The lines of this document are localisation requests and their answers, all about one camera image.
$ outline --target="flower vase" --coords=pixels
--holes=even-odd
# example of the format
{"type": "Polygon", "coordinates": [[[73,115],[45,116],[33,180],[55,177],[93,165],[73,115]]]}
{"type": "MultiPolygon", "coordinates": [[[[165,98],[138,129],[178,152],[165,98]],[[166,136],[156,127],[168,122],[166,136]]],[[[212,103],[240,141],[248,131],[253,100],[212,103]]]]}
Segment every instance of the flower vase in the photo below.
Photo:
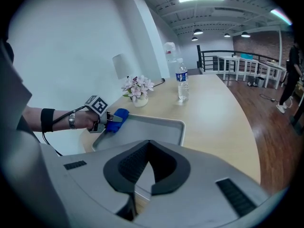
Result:
{"type": "Polygon", "coordinates": [[[133,101],[133,104],[135,107],[142,107],[142,106],[147,105],[148,100],[149,100],[148,96],[147,95],[145,96],[142,94],[141,97],[136,98],[136,100],[133,101]]]}

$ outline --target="hand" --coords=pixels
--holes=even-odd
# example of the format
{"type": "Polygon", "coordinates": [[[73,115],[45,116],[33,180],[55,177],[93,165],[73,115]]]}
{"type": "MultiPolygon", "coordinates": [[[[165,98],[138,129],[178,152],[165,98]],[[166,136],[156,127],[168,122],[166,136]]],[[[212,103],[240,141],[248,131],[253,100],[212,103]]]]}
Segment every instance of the hand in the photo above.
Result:
{"type": "Polygon", "coordinates": [[[75,128],[92,129],[94,122],[98,121],[99,116],[93,111],[75,112],[75,128]]]}

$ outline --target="gray tray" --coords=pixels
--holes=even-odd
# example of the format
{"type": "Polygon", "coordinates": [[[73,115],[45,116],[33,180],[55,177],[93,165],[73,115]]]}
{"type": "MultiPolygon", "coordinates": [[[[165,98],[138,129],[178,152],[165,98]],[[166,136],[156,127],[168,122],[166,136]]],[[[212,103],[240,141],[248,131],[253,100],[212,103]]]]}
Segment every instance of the gray tray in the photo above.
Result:
{"type": "MultiPolygon", "coordinates": [[[[93,143],[93,150],[100,151],[138,140],[157,140],[182,145],[185,124],[182,121],[129,114],[117,133],[104,131],[93,143]]],[[[149,200],[151,186],[155,183],[150,163],[147,164],[135,186],[135,192],[149,200]]]]}

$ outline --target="white sneaker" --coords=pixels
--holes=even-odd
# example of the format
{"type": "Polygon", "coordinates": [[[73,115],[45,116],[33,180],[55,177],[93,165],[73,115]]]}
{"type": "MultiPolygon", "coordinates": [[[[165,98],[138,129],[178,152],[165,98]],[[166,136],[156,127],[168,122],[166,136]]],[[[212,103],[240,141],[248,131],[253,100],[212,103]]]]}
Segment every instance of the white sneaker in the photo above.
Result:
{"type": "Polygon", "coordinates": [[[284,110],[283,105],[277,104],[276,107],[277,107],[277,109],[279,109],[279,111],[280,111],[281,113],[283,113],[283,114],[285,113],[285,110],[284,110]]]}

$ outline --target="black wristband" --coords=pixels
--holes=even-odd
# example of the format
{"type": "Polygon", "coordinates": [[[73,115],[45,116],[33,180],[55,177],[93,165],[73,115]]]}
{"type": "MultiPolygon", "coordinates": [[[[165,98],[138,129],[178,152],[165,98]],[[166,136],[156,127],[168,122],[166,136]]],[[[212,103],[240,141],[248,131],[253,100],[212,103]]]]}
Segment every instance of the black wristband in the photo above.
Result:
{"type": "Polygon", "coordinates": [[[55,109],[44,108],[41,111],[41,129],[43,133],[53,131],[53,116],[55,109]]]}

